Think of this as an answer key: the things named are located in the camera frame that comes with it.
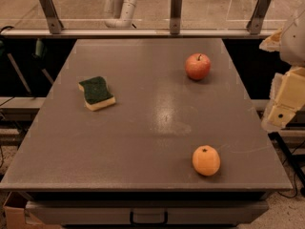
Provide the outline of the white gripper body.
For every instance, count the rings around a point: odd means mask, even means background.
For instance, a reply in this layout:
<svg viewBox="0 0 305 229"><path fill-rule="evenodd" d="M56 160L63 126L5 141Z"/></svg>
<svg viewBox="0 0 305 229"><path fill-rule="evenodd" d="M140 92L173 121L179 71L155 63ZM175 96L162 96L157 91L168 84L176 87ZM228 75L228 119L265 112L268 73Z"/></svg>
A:
<svg viewBox="0 0 305 229"><path fill-rule="evenodd" d="M294 66L305 66L305 4L288 18L280 38L280 58Z"/></svg>

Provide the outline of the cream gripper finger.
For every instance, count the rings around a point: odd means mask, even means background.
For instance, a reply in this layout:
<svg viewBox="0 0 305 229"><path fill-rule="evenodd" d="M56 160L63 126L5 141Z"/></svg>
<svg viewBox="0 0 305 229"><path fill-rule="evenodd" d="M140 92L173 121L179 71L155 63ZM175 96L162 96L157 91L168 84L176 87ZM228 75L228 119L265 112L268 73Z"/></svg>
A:
<svg viewBox="0 0 305 229"><path fill-rule="evenodd" d="M279 52L282 31L282 28L276 30L272 35L268 36L260 43L259 48L265 52Z"/></svg>
<svg viewBox="0 0 305 229"><path fill-rule="evenodd" d="M284 74L276 73L269 98L261 126L275 132L284 129L305 106L305 68L294 66Z"/></svg>

